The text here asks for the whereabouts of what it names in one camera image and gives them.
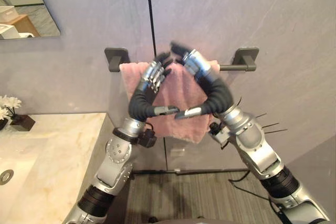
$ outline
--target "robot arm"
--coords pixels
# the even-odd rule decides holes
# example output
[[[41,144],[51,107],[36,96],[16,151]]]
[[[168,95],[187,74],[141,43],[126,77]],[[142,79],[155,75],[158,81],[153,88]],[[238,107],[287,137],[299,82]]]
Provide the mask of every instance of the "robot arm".
[[[214,114],[220,124],[212,125],[209,134],[223,144],[229,140],[247,165],[268,191],[270,200],[281,210],[283,223],[309,224],[329,221],[329,217],[309,194],[280,157],[266,142],[256,118],[234,105],[232,95],[220,76],[211,69],[202,55],[172,42],[172,51],[208,96],[207,100],[175,115],[176,119],[202,114]]]
[[[102,164],[91,185],[63,221],[64,224],[103,223],[114,197],[123,188],[132,171],[132,145],[154,145],[155,132],[149,129],[143,131],[146,119],[178,112],[178,108],[174,106],[152,106],[160,84],[171,71],[166,69],[172,63],[172,60],[167,60],[168,57],[169,54],[157,56],[142,75],[129,103],[130,117],[124,120],[120,128],[113,130],[113,136],[106,144]]]

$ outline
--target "black base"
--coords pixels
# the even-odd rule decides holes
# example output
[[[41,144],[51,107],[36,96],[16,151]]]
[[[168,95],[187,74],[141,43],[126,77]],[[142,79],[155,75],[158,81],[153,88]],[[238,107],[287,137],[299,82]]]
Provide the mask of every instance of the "black base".
[[[7,118],[3,118],[2,120],[0,120],[0,130],[2,130],[6,126],[7,122]]]

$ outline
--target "black flexible wrist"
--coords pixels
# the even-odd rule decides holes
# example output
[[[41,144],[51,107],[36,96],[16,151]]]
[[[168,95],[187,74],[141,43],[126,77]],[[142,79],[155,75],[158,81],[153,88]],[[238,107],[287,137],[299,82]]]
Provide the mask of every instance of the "black flexible wrist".
[[[233,105],[233,97],[229,88],[214,70],[211,69],[203,76],[196,73],[195,80],[208,96],[202,105],[202,113],[223,113]]]
[[[150,94],[145,94],[145,92],[152,91],[142,91],[136,89],[128,106],[128,113],[130,117],[140,122],[145,122],[147,118],[155,116],[154,107],[148,103],[147,99]]]

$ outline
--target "sink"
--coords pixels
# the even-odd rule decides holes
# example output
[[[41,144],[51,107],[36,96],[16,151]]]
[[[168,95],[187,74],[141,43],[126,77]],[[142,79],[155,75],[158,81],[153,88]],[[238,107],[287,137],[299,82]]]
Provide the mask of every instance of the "sink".
[[[24,190],[22,185],[46,142],[45,138],[0,139],[0,174],[3,174],[0,178],[1,220],[6,219],[20,190]]]

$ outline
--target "metal bar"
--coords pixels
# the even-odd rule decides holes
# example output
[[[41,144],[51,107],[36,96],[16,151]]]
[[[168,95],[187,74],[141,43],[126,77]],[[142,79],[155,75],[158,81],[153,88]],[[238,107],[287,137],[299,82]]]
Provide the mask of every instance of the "metal bar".
[[[220,71],[246,71],[247,65],[219,65]]]

